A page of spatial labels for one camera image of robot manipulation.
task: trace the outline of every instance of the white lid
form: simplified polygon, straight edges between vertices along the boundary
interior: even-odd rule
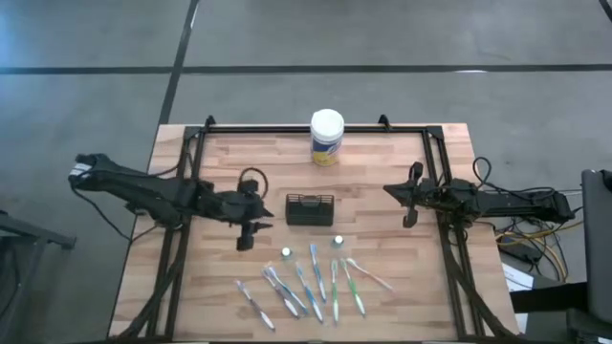
[[[336,110],[318,110],[313,114],[310,128],[318,140],[337,140],[344,133],[344,118]]]

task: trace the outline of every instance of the toothbrush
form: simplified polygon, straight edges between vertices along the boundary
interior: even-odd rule
[[[355,269],[363,272],[364,274],[372,277],[376,282],[380,283],[383,287],[387,288],[388,290],[394,291],[393,287],[391,287],[391,285],[389,285],[388,283],[384,282],[382,278],[375,276],[374,274],[372,274],[371,272],[369,272],[368,270],[360,267],[359,265],[357,265],[357,262],[353,259],[353,258],[346,258],[346,262],[350,265],[352,265]]]
[[[249,302],[251,303],[251,306],[253,307],[253,309],[259,313],[259,316],[261,316],[261,319],[264,321],[264,323],[266,324],[266,326],[272,331],[272,332],[276,332],[276,328],[274,327],[274,324],[272,323],[272,320],[270,320],[270,317],[268,317],[268,315],[266,315],[264,313],[264,311],[261,309],[261,307],[259,307],[259,305],[257,305],[257,303],[255,302],[255,300],[253,300],[251,298],[251,296],[249,295],[249,291],[247,290],[247,287],[245,287],[244,283],[240,282],[240,281],[236,281],[236,285],[238,285],[238,289],[240,291],[242,291],[245,296],[247,296],[247,300],[249,300]]]
[[[332,299],[334,300],[334,324],[337,326],[339,322],[338,309],[338,289],[336,287],[336,278],[338,276],[338,261],[332,261]]]
[[[306,291],[306,295],[308,295],[308,298],[310,299],[310,303],[313,304],[313,309],[315,310],[315,314],[317,315],[318,322],[322,324],[323,314],[321,314],[321,310],[318,308],[317,300],[315,299],[313,292],[310,290],[310,287],[308,287],[308,283],[304,279],[302,268],[299,266],[297,262],[295,262],[295,268],[297,269],[297,276],[299,276],[299,280],[302,282],[302,286],[304,287],[304,290]]]
[[[272,276],[274,277],[274,279],[276,280],[276,282],[278,282],[278,284],[287,292],[289,293],[293,299],[297,302],[297,304],[299,305],[299,307],[302,309],[302,311],[304,312],[305,315],[308,315],[308,307],[306,307],[306,305],[304,305],[304,303],[302,302],[302,300],[299,299],[299,297],[297,297],[297,295],[291,290],[289,289],[289,287],[283,283],[283,281],[280,280],[280,278],[278,278],[278,275],[276,274],[276,270],[274,269],[273,266],[268,265],[266,267],[266,269],[268,269],[268,271],[272,274]]]
[[[315,275],[317,276],[318,289],[321,291],[321,298],[323,303],[327,303],[327,296],[325,295],[325,285],[323,284],[323,277],[321,271],[318,269],[317,263],[317,245],[310,244],[310,255],[313,258],[313,268],[315,269]]]
[[[357,306],[360,308],[361,316],[365,317],[365,307],[361,302],[360,296],[357,294],[357,286],[355,285],[355,281],[351,278],[351,274],[348,273],[348,267],[346,267],[346,260],[344,258],[340,259],[340,263],[344,268],[344,272],[346,272],[346,278],[348,278],[348,286],[351,288],[351,292],[353,292],[353,296],[355,296],[355,302]]]
[[[272,286],[272,288],[274,288],[274,290],[276,290],[276,293],[283,300],[283,303],[285,304],[285,307],[287,307],[289,312],[291,312],[291,314],[294,317],[299,318],[299,313],[295,309],[294,304],[291,303],[291,301],[289,301],[289,299],[285,296],[285,293],[283,292],[283,289],[280,288],[280,286],[274,282],[274,280],[271,277],[272,274],[267,269],[262,269],[261,270],[261,274],[264,276],[265,279],[268,280],[268,282],[270,282],[270,285]]]

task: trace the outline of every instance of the green toothbrush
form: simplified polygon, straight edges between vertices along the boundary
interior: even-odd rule
[[[357,286],[355,285],[355,281],[351,278],[351,274],[348,273],[348,267],[346,267],[346,260],[344,258],[340,259],[340,263],[342,264],[342,268],[344,272],[346,272],[346,278],[348,278],[348,286],[351,288],[351,292],[353,292],[353,296],[355,296],[355,302],[357,303],[357,307],[359,307],[361,316],[365,317],[365,307],[361,302],[360,296],[357,294]]]
[[[332,261],[332,298],[334,303],[334,324],[337,326],[339,321],[338,310],[338,288],[336,288],[336,278],[338,277],[338,261]]]

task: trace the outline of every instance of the gray floor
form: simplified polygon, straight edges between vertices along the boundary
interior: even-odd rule
[[[188,0],[0,0],[0,67],[170,66]],[[597,0],[203,0],[186,65],[612,63]],[[126,243],[72,195],[77,153],[145,169],[169,75],[0,75],[0,208],[76,235],[52,248],[22,342],[105,336]],[[492,181],[579,187],[612,168],[612,73],[184,75],[171,123],[467,122]],[[122,203],[93,196],[127,233]],[[581,203],[580,196],[571,199]],[[582,230],[561,235],[585,279]],[[553,276],[550,269],[545,273]]]

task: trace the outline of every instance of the wooden table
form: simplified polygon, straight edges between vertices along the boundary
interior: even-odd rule
[[[444,124],[443,127],[453,176],[474,181],[471,172],[474,155],[467,125]],[[183,132],[183,125],[160,127],[150,172],[162,171],[176,163]],[[235,250],[239,227],[193,219],[174,339],[455,339],[434,214],[423,209],[419,224],[411,229],[402,228],[405,209],[382,188],[385,183],[404,182],[413,162],[425,163],[421,137],[345,135],[340,163],[330,167],[311,163],[309,143],[309,136],[303,134],[207,135],[201,178],[215,183],[215,190],[235,189],[242,169],[249,166],[262,169],[270,180],[265,204],[275,217],[266,221],[273,227],[257,233],[254,248],[246,252]],[[334,225],[288,227],[284,213],[287,193],[334,195]],[[141,218],[134,234],[150,227],[151,220]],[[342,249],[331,248],[331,240],[337,234],[345,239]],[[123,330],[151,295],[162,238],[162,230],[154,231],[130,248],[110,334]],[[313,316],[293,319],[260,272],[265,264],[273,262],[281,278],[309,305],[295,275],[295,263],[280,260],[280,250],[291,247],[321,305],[310,263],[308,246],[311,243],[318,245],[328,294],[331,294],[330,262],[344,256],[353,257],[380,275],[397,292],[386,291],[351,269],[367,311],[363,319],[340,271],[339,326],[333,326],[329,301],[324,306],[325,325],[321,326]],[[514,311],[491,229],[479,225],[471,228],[468,246],[478,291],[506,327],[516,332]],[[236,279],[246,283],[252,297],[273,320],[276,333],[262,324],[237,290]],[[468,319],[465,298],[464,305]]]

